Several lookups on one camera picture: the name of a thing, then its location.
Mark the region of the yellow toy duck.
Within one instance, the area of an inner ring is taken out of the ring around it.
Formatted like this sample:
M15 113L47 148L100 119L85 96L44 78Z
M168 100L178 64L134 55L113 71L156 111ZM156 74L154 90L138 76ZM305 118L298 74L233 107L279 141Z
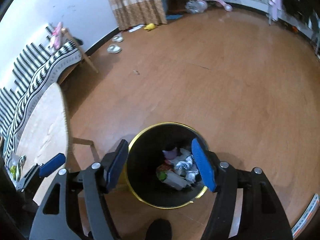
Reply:
M144 27L144 30L147 30L147 31L152 31L154 29L157 28L157 25L153 24L153 23L149 23L147 24L145 27Z

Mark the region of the white green carton box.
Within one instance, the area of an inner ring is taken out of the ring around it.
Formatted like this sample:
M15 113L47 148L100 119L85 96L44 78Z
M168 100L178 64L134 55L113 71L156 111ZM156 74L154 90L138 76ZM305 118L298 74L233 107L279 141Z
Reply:
M178 191L191 187L191 184L188 181L186 181L181 176L177 175L175 172L172 172L171 170L158 172L157 178L161 182L165 183L166 185L169 185L170 187Z

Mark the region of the white blue wipes pack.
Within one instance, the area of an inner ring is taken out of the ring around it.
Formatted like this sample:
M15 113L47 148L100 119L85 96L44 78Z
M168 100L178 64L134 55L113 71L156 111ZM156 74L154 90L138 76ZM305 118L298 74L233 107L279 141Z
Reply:
M200 174L193 155L189 155L185 160L179 161L175 165L174 171L177 175L183 177L186 181L192 184L196 183L196 177Z

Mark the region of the person's black shoe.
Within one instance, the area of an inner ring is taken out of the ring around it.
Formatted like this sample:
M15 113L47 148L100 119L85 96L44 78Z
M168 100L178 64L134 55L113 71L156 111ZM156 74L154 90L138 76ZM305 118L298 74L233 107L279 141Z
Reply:
M166 219L156 219L148 227L145 240L172 240L171 224Z

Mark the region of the pink kids tricycle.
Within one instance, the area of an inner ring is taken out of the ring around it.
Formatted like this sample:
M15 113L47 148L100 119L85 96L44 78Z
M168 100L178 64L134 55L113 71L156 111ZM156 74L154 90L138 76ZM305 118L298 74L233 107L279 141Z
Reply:
M213 2L216 6L221 6L225 11L231 12L233 7L226 3L224 0L190 0L185 4L185 9L187 12L196 14L202 13L208 8L208 2Z

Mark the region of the white paper on floor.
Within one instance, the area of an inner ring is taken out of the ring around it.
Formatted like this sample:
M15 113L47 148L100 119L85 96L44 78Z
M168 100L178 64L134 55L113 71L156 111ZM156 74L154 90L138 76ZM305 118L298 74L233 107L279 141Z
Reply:
M144 27L145 27L144 24L139 24L139 25L137 25L137 26L134 26L134 27L130 28L130 29L128 30L128 32L129 32L129 33L132 33L132 32L137 31L137 30L139 30L139 29L143 29Z

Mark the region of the white slipper far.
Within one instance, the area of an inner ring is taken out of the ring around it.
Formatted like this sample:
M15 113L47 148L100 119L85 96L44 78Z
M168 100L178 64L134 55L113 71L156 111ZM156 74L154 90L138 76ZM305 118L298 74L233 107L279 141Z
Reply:
M116 42L116 43L120 43L123 42L124 38L122 36L122 33L118 33L117 35L114 35L114 37L112 37L112 42Z

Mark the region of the beige patterned curtain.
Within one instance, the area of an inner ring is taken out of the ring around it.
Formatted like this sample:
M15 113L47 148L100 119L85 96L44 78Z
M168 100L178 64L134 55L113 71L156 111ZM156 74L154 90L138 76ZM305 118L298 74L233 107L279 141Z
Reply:
M162 0L108 0L119 30L139 24L167 24Z

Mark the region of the black gold-rimmed trash bin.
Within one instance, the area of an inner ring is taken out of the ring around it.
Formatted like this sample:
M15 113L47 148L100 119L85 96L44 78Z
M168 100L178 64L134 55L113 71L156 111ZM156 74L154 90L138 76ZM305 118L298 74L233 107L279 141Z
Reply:
M138 133L129 144L126 179L133 195L144 204L158 209L178 209L191 204L204 195L201 175L191 187L178 191L157 178L160 171L174 171L175 165L192 155L191 142L197 139L206 150L208 145L200 133L184 124L163 122ZM167 160L163 150L178 149L175 159Z

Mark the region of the clear plastic bag with trash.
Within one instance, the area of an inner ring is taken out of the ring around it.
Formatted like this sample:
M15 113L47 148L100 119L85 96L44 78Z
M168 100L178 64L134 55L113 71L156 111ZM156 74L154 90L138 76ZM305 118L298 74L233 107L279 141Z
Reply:
M172 160L175 159L178 156L178 149L175 147L172 150L163 150L165 159Z

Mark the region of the clothes rack with garments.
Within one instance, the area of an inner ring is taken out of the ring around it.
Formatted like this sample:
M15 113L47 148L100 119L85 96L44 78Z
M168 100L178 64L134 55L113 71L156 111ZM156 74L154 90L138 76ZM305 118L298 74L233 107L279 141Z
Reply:
M277 21L278 12L284 10L287 14L311 25L310 43L319 56L319 0L268 0L271 12L269 19Z

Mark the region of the striped black white sofa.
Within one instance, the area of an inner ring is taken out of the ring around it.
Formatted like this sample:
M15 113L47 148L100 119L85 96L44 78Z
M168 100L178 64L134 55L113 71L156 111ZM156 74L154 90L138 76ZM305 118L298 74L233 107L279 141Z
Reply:
M15 153L26 123L46 89L68 68L82 60L96 71L90 58L67 28L62 29L62 46L51 55L48 49L54 27L48 23L32 38L9 69L7 85L1 86L1 136L3 159Z

